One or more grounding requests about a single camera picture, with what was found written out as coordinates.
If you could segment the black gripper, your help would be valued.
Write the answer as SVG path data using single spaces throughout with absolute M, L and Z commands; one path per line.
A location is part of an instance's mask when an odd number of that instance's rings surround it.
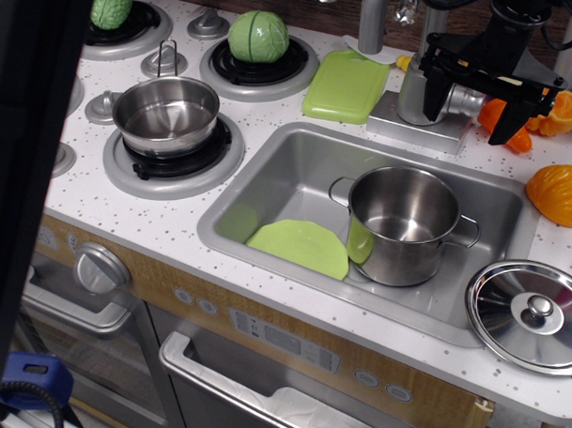
M 533 57 L 516 33 L 430 33 L 419 70 L 427 78 L 423 113 L 428 121 L 438 119 L 454 84 L 496 98 L 487 103 L 500 113 L 490 145 L 508 143 L 537 108 L 549 107 L 567 86 Z

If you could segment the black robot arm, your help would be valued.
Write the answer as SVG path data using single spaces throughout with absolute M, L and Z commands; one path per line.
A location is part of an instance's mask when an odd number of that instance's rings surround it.
M 429 8 L 451 10 L 473 1 L 425 3 Z M 548 115 L 567 81 L 537 61 L 527 46 L 554 8 L 566 8 L 572 18 L 572 0 L 491 0 L 491 17 L 483 33 L 430 33 L 419 66 L 427 79 L 424 116 L 429 121 L 439 116 L 454 85 L 506 103 L 489 139 L 493 145 L 507 143 L 529 119 Z

